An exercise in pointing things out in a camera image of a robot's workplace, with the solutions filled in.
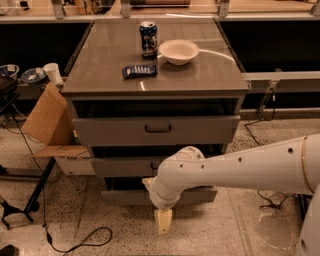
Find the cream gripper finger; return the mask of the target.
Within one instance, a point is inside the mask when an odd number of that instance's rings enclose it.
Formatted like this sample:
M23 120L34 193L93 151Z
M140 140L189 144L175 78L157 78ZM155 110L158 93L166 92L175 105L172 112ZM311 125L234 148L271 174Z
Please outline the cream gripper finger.
M172 221L172 210L171 209L157 209L154 211L154 217L157 224L158 234L167 234Z
M151 192L153 190L153 179L152 178L143 178L142 183L144 184L144 186L148 192Z

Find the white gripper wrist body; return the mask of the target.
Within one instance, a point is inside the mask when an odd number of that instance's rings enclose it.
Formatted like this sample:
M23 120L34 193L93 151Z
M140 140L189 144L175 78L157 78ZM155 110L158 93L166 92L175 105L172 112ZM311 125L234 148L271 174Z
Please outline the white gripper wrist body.
M148 183L151 202L159 209L170 209L180 199L181 192L168 188L158 178L151 178Z

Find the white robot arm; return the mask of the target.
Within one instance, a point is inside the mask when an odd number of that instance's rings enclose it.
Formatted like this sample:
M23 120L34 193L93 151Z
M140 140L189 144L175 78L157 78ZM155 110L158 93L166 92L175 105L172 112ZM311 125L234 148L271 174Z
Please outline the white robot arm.
M320 256L320 135L303 136L206 158L187 146L166 158L157 175L142 180L156 207L158 232L169 231L181 193L199 186L310 195L296 256Z

